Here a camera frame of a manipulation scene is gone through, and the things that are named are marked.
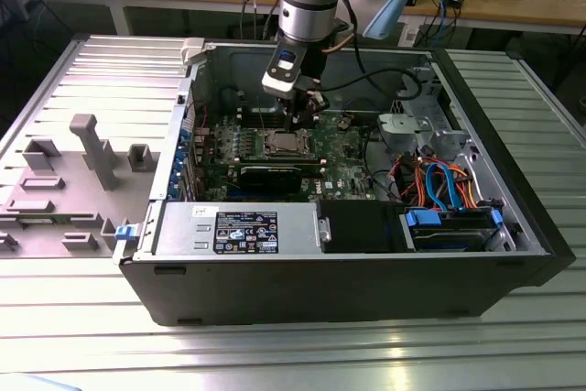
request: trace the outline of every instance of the gray plastic peg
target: gray plastic peg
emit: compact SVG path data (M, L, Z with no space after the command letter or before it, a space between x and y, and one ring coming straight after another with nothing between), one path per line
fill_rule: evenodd
M109 191L116 188L117 180L110 160L103 152L102 142L95 133L96 124L98 121L93 114L75 114L70 122L70 130L80 138L102 188Z

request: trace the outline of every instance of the white sticker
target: white sticker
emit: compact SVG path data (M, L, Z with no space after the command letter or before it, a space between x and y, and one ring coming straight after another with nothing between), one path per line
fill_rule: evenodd
M194 206L192 217L215 217L220 208L217 206Z

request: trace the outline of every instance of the side panel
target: side panel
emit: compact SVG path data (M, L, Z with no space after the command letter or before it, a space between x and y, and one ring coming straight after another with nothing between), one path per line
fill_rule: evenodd
M551 257L120 265L161 325L480 316Z

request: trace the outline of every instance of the metal bracket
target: metal bracket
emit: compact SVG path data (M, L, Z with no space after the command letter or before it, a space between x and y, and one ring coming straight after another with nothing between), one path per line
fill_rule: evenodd
M320 234L320 241L322 243L329 243L331 241L330 219L328 217L318 220L318 233Z
M180 52L181 61L185 66L190 66L205 60L207 51L203 50L204 43L205 40L203 38L186 38Z

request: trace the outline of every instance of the table leg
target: table leg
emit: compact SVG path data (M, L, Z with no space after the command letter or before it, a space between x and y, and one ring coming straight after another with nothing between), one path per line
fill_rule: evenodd
M114 21L116 34L119 36L132 36L132 25L126 16L125 7L118 2L108 6L110 8L110 14L112 14L112 20Z
M424 16L407 16L403 30L401 31L401 37L399 38L399 47L413 48L415 40L418 37L419 28L425 24Z

